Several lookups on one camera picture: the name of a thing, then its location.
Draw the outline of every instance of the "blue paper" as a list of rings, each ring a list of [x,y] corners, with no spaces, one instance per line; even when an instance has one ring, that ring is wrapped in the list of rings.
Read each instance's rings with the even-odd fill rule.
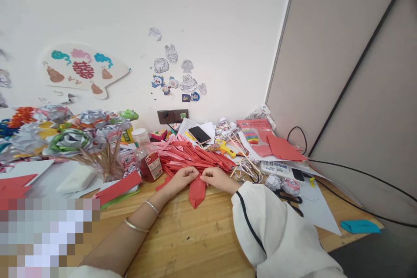
[[[366,220],[353,220],[353,221],[341,221],[340,226],[352,233],[352,234],[359,234],[359,233],[380,233],[378,226],[374,223]]]

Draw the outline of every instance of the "white sleeve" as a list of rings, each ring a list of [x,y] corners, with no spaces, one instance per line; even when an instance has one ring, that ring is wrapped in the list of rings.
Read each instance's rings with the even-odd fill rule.
[[[68,278],[122,278],[111,270],[83,265],[77,267]]]
[[[239,195],[232,197],[233,223],[243,252],[263,277],[346,277],[320,245],[316,228],[264,185],[245,182],[238,190],[246,215],[266,253],[246,222]]]

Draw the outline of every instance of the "wall switch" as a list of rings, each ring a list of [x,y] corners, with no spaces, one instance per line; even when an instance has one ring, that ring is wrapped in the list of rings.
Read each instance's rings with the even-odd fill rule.
[[[174,111],[166,110],[166,111],[158,111],[158,119],[160,124],[173,124],[175,123],[174,118]]]
[[[174,120],[175,120],[175,122],[182,122],[185,117],[189,118],[187,109],[174,110]]]

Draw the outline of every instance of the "cloud decoration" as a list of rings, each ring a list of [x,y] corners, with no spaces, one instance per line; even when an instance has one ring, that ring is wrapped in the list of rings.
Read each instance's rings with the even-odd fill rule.
[[[91,55],[87,52],[82,51],[82,50],[78,50],[78,49],[74,48],[71,52],[71,56],[73,58],[84,58],[84,57],[86,57],[88,59],[88,64],[90,64],[92,62]]]
[[[71,64],[70,56],[68,54],[62,53],[61,51],[54,50],[51,53],[51,57],[56,60],[64,59],[68,63],[67,65]]]
[[[113,65],[112,60],[106,57],[104,54],[96,53],[94,58],[96,59],[97,62],[109,62],[109,69]]]

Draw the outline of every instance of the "hand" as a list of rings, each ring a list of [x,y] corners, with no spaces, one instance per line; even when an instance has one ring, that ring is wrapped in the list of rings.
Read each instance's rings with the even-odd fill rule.
[[[174,177],[168,182],[162,190],[164,190],[169,198],[173,198],[178,192],[183,190],[190,182],[197,178],[199,172],[194,166],[181,168]]]
[[[207,186],[212,185],[221,191],[230,193],[231,195],[235,194],[241,187],[237,181],[227,176],[219,167],[206,168],[200,179],[204,181]]]

